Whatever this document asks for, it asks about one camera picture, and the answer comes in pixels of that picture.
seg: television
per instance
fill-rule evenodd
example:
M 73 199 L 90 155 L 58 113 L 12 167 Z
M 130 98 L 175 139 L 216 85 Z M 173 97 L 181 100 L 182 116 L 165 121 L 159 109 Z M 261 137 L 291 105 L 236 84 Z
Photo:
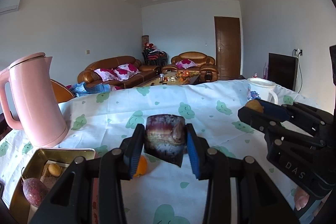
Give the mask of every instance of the television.
M 295 91 L 297 65 L 296 57 L 269 53 L 267 80 Z

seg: tablecloth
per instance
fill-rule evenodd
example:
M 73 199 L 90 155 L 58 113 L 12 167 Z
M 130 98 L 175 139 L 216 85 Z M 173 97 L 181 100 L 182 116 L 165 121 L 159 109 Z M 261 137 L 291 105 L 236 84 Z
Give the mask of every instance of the tablecloth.
M 293 205 L 296 184 L 266 160 L 264 135 L 239 121 L 237 111 L 247 102 L 246 80 L 200 85 L 149 86 L 74 98 L 59 104 L 69 132 L 58 148 L 94 148 L 101 156 L 133 134 L 138 123 L 154 114 L 175 114 L 192 123 L 196 133 L 227 156 L 253 156 Z M 294 101 L 317 107 L 310 99 L 276 86 L 279 104 Z M 12 130 L 0 143 L 0 181 L 7 205 L 24 167 L 37 147 L 24 131 Z M 208 181 L 194 177 L 189 156 L 182 167 L 144 154 L 147 174 L 122 181 L 128 223 L 202 223 Z

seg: pink electric kettle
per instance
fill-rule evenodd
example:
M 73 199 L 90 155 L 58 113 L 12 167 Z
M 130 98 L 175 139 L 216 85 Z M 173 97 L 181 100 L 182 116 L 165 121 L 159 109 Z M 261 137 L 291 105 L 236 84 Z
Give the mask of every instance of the pink electric kettle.
M 23 129 L 33 146 L 53 147 L 68 133 L 50 81 L 51 59 L 38 52 L 16 60 L 0 72 L 0 102 L 5 119 L 11 128 Z M 15 121 L 9 111 L 7 82 L 20 121 Z

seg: blue floral pattern on mug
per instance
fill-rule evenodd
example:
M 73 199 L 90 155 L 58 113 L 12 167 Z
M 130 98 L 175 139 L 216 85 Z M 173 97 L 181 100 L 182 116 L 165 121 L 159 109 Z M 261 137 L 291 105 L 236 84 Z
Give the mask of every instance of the blue floral pattern on mug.
M 249 84 L 247 88 L 247 100 L 253 100 L 253 99 L 261 99 L 259 94 L 256 91 L 251 90 L 251 86 Z

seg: purple sweet potato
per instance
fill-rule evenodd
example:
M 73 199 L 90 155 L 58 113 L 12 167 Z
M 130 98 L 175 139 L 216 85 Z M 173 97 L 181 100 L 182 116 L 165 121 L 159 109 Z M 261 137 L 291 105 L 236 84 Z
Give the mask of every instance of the purple sweet potato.
M 48 191 L 43 182 L 36 178 L 25 179 L 23 182 L 23 193 L 26 199 L 37 208 L 41 205 Z

